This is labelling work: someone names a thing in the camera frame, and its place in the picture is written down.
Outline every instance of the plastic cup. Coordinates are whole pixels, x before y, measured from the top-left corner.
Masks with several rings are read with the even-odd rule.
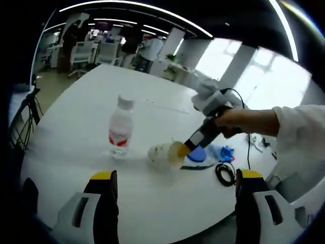
[[[185,157],[179,157],[177,151],[182,144],[175,141],[152,146],[148,151],[150,165],[163,171],[180,169]]]

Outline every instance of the water bottle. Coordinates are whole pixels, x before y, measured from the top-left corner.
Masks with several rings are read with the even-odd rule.
[[[124,159],[133,131],[133,100],[118,96],[117,108],[109,123],[110,152],[116,159]]]

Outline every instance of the ceiling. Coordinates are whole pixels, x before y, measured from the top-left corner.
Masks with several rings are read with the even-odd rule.
[[[65,1],[58,9],[86,1]],[[288,58],[293,58],[286,31],[269,0],[227,0],[227,1],[189,1],[145,0],[139,3],[155,6],[175,13],[200,26],[213,37],[243,41],[250,46],[263,46]],[[317,22],[322,33],[321,6],[317,1],[296,1]],[[280,4],[294,37],[299,63],[312,74],[318,75],[323,46],[312,31],[295,14]],[[173,27],[183,28],[185,38],[210,38],[207,34],[183,20],[155,9],[125,4],[96,3],[83,5],[54,14],[48,27],[66,22],[69,15],[78,12],[90,14],[91,18],[112,18],[140,22],[169,32]]]

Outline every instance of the round table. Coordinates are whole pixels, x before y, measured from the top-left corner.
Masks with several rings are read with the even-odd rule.
[[[112,159],[108,124],[122,93],[135,100],[135,128],[126,160]],[[118,235],[124,243],[173,243],[218,223],[234,211],[235,187],[224,187],[214,167],[180,170],[172,177],[147,167],[150,146],[185,141],[204,116],[193,108],[196,92],[137,71],[100,65],[69,87],[31,136],[21,170],[39,191],[38,216],[53,227],[57,213],[92,175],[117,170]],[[235,168],[247,168],[244,135],[216,144],[235,148]],[[251,165],[267,176],[270,154],[251,149]]]

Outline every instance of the white chair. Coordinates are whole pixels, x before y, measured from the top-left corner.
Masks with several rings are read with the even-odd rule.
[[[118,58],[117,55],[117,44],[114,43],[100,43],[99,52],[96,57],[96,64],[110,64],[115,65]]]
[[[76,64],[78,65],[82,63],[89,63],[91,57],[91,50],[92,42],[77,42],[76,46],[72,49],[71,53],[71,68],[73,68],[73,66]],[[87,73],[87,71],[84,69],[75,69],[69,74],[69,77],[76,73],[78,74],[78,77],[80,77],[80,74],[85,74]]]

